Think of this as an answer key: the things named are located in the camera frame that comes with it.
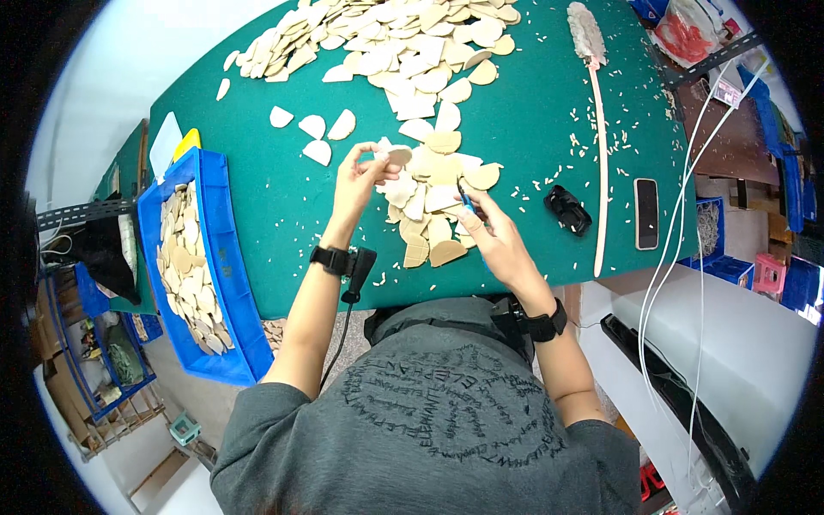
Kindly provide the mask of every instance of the blue scissors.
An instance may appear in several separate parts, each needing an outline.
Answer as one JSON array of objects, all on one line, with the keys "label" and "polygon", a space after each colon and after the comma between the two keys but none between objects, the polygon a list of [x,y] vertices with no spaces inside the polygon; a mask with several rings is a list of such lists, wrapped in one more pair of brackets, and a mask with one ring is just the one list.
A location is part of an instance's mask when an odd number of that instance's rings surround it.
[{"label": "blue scissors", "polygon": [[[461,196],[461,204],[463,204],[464,207],[469,209],[472,213],[477,214],[478,212],[475,211],[475,206],[472,205],[472,200],[469,198],[469,195],[466,194],[463,188],[461,188],[461,179],[458,179],[456,184],[458,186],[458,194]],[[490,270],[489,266],[486,264],[486,259],[484,259],[483,255],[481,255],[480,258],[484,261],[484,267],[486,267],[486,271],[489,272]]]}]

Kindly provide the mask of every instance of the green table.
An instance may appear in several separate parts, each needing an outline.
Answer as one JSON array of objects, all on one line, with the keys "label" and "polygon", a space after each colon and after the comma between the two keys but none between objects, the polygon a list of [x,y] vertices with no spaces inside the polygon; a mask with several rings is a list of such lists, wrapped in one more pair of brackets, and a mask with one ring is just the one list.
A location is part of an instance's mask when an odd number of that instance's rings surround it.
[{"label": "green table", "polygon": [[[523,0],[516,4],[522,22],[507,28],[505,34],[511,34],[522,51],[493,56],[500,77],[488,86],[473,87],[471,98],[459,105],[463,136],[460,152],[505,166],[490,193],[518,224],[547,281],[561,285],[593,279],[599,172],[592,159],[597,145],[592,144],[595,131],[586,117],[587,107],[592,105],[588,99],[592,85],[584,83],[588,71],[574,53],[566,20],[568,2],[539,3]],[[204,148],[227,155],[241,252],[258,311],[264,318],[287,314],[308,265],[309,252],[318,241],[315,235],[323,232],[331,213],[337,165],[352,145],[377,141],[381,136],[393,143],[417,144],[397,133],[400,122],[392,114],[383,90],[373,87],[365,77],[357,76],[351,82],[321,82],[326,70],[343,61],[347,52],[342,48],[322,50],[315,62],[301,68],[288,82],[242,78],[237,67],[228,73],[222,70],[230,52],[245,50],[256,36],[275,26],[295,6],[295,2],[288,2],[267,12],[209,51],[157,99],[149,127],[151,147],[166,113],[174,111],[182,133],[195,127]],[[686,141],[681,125],[665,115],[667,101],[640,43],[646,36],[632,8],[616,0],[591,1],[588,6],[609,50],[610,63],[598,72],[610,124],[609,141],[611,133],[620,138],[620,130],[624,129],[629,133],[627,143],[632,145],[614,152],[609,159],[614,192],[601,275],[609,277],[658,264],[662,244],[659,250],[651,251],[634,247],[633,179],[649,177],[658,182],[662,236],[666,236],[685,155],[683,150],[674,149],[674,142],[677,140],[679,148],[684,148]],[[540,42],[536,32],[541,35]],[[218,85],[224,77],[231,78],[232,85],[225,98],[216,102]],[[269,124],[273,105],[293,113],[295,120],[284,129],[274,129]],[[579,117],[577,122],[570,116],[573,108]],[[329,167],[302,157],[301,150],[310,137],[297,122],[307,115],[321,115],[328,129],[343,109],[355,113],[358,125],[344,141],[330,142]],[[632,129],[635,121],[639,126]],[[586,157],[578,156],[580,147],[575,148],[574,156],[569,155],[571,133],[589,147]],[[583,238],[562,230],[541,203],[550,188],[544,186],[544,179],[552,178],[559,165],[563,170],[555,182],[582,200],[596,221]],[[616,173],[618,167],[630,176]],[[541,191],[535,190],[533,180],[541,183]],[[530,200],[510,196],[515,186]],[[692,184],[686,194],[688,199],[694,198]],[[386,201],[374,194],[353,239],[354,245],[378,251],[358,308],[504,290],[485,270],[477,249],[437,269],[429,264],[393,269],[395,262],[403,262],[405,244],[391,230],[396,226],[385,223],[385,218]],[[681,257],[697,249],[694,209],[688,209],[685,237]],[[380,282],[382,272],[386,273],[386,283],[373,287],[372,282]]]},{"label": "green table", "polygon": [[[95,191],[95,198],[105,199],[115,189],[113,187],[112,177],[115,174],[115,165],[120,169],[119,188],[120,193],[124,198],[133,196],[132,184],[138,182],[138,167],[141,158],[140,142],[143,138],[143,122],[132,131],[128,138],[126,138],[123,147],[115,155],[115,159],[109,165],[109,169],[103,175],[100,184],[97,185]],[[135,234],[140,231],[140,228],[135,226]],[[155,307],[154,297],[152,296],[152,285],[149,283],[149,276],[146,272],[146,260],[143,258],[143,249],[138,245],[138,264],[137,264],[137,283],[135,288],[140,295],[140,304],[135,306],[123,297],[114,297],[109,299],[109,309],[112,311],[124,311],[127,313],[140,313],[142,315],[156,315],[157,308]]]}]

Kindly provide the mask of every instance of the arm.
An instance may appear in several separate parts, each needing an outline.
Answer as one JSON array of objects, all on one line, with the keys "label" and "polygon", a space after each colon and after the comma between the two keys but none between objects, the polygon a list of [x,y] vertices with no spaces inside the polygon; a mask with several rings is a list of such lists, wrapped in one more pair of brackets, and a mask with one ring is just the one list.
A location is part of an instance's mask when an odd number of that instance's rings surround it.
[{"label": "arm", "polygon": [[[487,219],[486,227],[469,209],[458,217],[475,238],[489,269],[517,297],[529,317],[555,313],[555,298],[523,245],[515,223],[485,192],[469,192]],[[548,342],[535,342],[546,392],[558,406],[564,425],[605,420],[595,393],[595,380],[578,342],[567,329]]]},{"label": "arm", "polygon": [[[340,165],[335,206],[319,246],[348,249],[372,194],[372,185],[398,178],[399,170],[396,166],[387,166],[386,160],[358,163],[364,152],[377,150],[375,143],[355,145]],[[289,310],[278,358],[260,382],[282,382],[294,386],[312,400],[317,398],[339,295],[340,277],[328,274],[319,263],[310,264]]]}]

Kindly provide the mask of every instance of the black cable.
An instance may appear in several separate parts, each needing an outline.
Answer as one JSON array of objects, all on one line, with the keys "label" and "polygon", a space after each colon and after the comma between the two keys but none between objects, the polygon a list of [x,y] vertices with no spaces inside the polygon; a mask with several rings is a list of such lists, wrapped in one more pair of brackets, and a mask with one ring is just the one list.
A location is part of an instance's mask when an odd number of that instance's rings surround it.
[{"label": "black cable", "polygon": [[326,369],[326,373],[323,374],[323,379],[321,379],[321,387],[318,388],[318,393],[323,391],[323,385],[326,384],[326,378],[329,377],[329,372],[332,372],[332,367],[335,365],[335,361],[338,360],[338,356],[340,356],[340,351],[344,349],[344,339],[346,339],[346,330],[349,328],[349,316],[352,315],[352,308],[354,304],[349,304],[349,309],[346,311],[346,322],[344,322],[344,333],[340,336],[340,343],[338,344],[338,350],[335,351],[335,356],[332,358],[332,361],[329,363],[329,368]]}]

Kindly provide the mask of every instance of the gray t-shirt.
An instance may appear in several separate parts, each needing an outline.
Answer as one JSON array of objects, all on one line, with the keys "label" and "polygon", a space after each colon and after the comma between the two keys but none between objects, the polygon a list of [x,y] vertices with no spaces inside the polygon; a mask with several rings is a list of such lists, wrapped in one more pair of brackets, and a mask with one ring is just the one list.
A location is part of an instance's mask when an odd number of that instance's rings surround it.
[{"label": "gray t-shirt", "polygon": [[212,491],[225,513],[636,513],[638,443],[565,428],[500,342],[418,324],[317,400],[268,383],[238,396]]}]

